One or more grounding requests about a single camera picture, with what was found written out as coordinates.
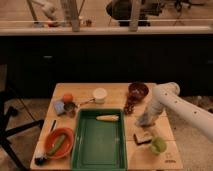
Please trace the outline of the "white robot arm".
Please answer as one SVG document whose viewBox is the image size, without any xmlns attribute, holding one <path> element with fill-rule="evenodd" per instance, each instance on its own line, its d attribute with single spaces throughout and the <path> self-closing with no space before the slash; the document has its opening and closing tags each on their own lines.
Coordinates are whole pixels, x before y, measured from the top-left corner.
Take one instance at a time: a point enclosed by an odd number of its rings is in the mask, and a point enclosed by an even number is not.
<svg viewBox="0 0 213 171">
<path fill-rule="evenodd" d="M 175 82 L 154 86 L 152 99 L 144 112 L 145 124 L 154 123 L 163 108 L 168 107 L 213 141 L 213 114 L 181 99 L 179 93 L 180 87 Z"/>
</svg>

